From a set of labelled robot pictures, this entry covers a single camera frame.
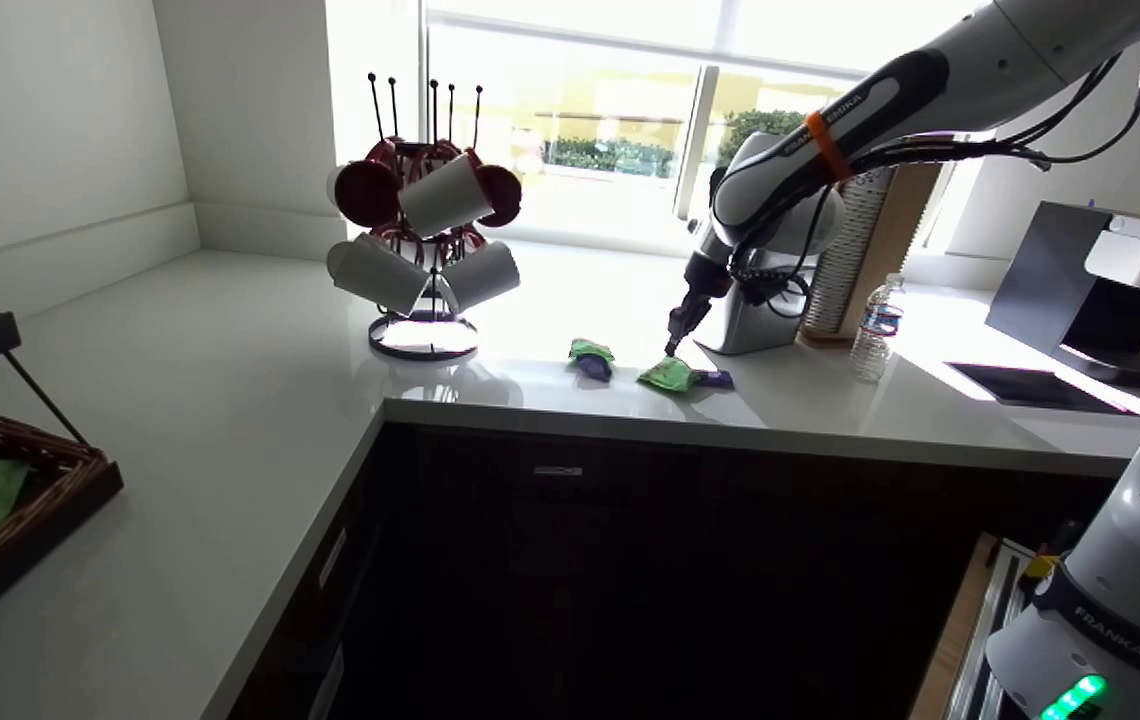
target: white wall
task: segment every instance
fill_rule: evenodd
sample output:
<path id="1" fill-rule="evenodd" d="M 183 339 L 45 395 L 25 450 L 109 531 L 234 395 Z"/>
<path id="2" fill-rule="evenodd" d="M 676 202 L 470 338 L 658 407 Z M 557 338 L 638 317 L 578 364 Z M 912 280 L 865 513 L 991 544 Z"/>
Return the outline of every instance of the white wall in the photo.
<path id="1" fill-rule="evenodd" d="M 327 0 L 327 63 L 338 155 L 357 159 L 377 146 L 369 72 L 382 76 L 386 133 L 391 133 L 390 76 L 399 86 L 399 133 L 426 136 L 415 0 Z"/>
<path id="2" fill-rule="evenodd" d="M 183 202 L 154 0 L 0 0 L 0 304 L 191 254 Z"/>
<path id="3" fill-rule="evenodd" d="M 334 103 L 324 0 L 155 0 L 206 249 L 319 255 Z"/>
<path id="4" fill-rule="evenodd" d="M 1089 103 L 1076 109 L 1074 120 L 1064 120 L 1054 136 L 1043 136 L 1037 149 L 1043 153 L 1089 153 L 1099 141 L 1110 141 L 1132 109 L 1132 89 L 1140 72 L 1140 49 L 1130 49 L 1130 56 L 1116 63 L 1116 72 L 1097 89 Z M 921 283 L 961 283 L 961 287 L 997 287 L 1027 233 L 1031 213 L 1041 202 L 1060 205 L 1097 205 L 1111 213 L 1140 213 L 1140 123 L 1126 146 L 1111 153 L 1089 159 L 1041 173 L 1031 163 L 1017 159 L 981 159 L 967 170 L 961 183 L 971 183 L 971 192 L 955 190 L 946 202 L 952 205 L 948 222 L 938 222 L 938 236 L 917 236 L 917 254 L 907 259 L 907 280 Z"/>

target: white mug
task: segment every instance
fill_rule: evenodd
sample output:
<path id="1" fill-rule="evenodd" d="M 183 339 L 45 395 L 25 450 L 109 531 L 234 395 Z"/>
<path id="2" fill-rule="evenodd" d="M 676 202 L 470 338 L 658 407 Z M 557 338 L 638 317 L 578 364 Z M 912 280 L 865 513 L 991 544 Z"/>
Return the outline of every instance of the white mug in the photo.
<path id="1" fill-rule="evenodd" d="M 443 280 L 454 287 L 456 312 L 464 312 L 464 309 L 477 309 L 491 297 L 520 287 L 520 267 L 516 267 L 514 249 L 486 245 L 470 254 L 464 259 L 447 264 Z"/>
<path id="2" fill-rule="evenodd" d="M 357 294 L 391 312 L 413 312 L 426 294 L 426 267 L 386 254 L 371 236 L 357 236 L 350 245 L 327 249 L 327 277 L 338 287 Z"/>
<path id="3" fill-rule="evenodd" d="M 399 213 L 419 240 L 491 217 L 491 202 L 486 195 L 480 183 L 480 155 L 459 153 L 443 170 L 399 190 Z"/>

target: dark cabinet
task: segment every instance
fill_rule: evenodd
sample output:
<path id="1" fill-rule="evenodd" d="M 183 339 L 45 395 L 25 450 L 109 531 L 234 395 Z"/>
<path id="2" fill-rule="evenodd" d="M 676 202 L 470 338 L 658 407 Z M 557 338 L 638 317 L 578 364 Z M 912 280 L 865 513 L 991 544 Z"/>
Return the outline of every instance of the dark cabinet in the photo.
<path id="1" fill-rule="evenodd" d="M 346 625 L 377 548 L 369 493 L 354 490 L 273 629 L 234 720 L 324 720 L 346 680 Z"/>
<path id="2" fill-rule="evenodd" d="M 971 541 L 1110 485 L 391 424 L 346 523 L 334 716 L 907 716 Z"/>

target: sink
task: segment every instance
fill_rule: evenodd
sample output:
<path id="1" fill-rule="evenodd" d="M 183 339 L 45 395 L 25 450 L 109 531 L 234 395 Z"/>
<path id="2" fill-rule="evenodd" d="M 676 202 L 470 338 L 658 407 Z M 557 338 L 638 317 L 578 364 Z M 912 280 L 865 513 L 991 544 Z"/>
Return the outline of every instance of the sink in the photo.
<path id="1" fill-rule="evenodd" d="M 1111 407 L 1076 386 L 1037 374 L 1037 370 L 991 370 L 991 364 L 952 364 L 971 386 L 987 387 L 999 406 L 1027 406 L 1027 407 L 1064 407 L 1064 411 L 1110 411 L 1110 418 L 1132 418 L 1126 407 Z"/>

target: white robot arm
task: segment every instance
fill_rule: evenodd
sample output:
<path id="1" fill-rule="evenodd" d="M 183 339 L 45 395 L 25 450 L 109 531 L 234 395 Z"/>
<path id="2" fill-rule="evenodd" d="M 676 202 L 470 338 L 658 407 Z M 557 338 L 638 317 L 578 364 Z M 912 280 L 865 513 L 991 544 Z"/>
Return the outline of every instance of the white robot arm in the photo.
<path id="1" fill-rule="evenodd" d="M 669 317 L 669 356 L 733 283 L 753 304 L 786 287 L 757 271 L 773 228 L 818 190 L 895 159 L 1027 155 L 1019 146 L 955 146 L 1043 103 L 1074 81 L 1140 44 L 1140 0 L 991 0 L 930 49 L 905 52 L 794 136 L 753 136 L 713 190 L 713 228 L 692 254 L 686 304 Z"/>
<path id="2" fill-rule="evenodd" d="M 1003 146 L 955 146 L 948 133 L 1017 120 L 1082 76 L 1089 89 L 1130 44 L 1140 44 L 1140 0 L 991 0 L 938 44 L 892 59 L 830 112 L 809 116 L 794 136 L 753 136 L 713 190 L 713 233 L 686 267 L 689 297 L 669 317 L 669 353 L 733 283 L 753 304 L 773 300 L 789 271 L 762 271 L 753 255 L 764 245 L 789 254 L 809 245 L 779 236 L 779 222 L 846 177 L 895 159 L 991 153 L 1050 170 L 1054 155 L 1027 149 L 1043 136 L 1041 130 Z M 987 664 L 1037 720 L 1140 720 L 1140 450 L 1054 585 L 991 636 Z"/>

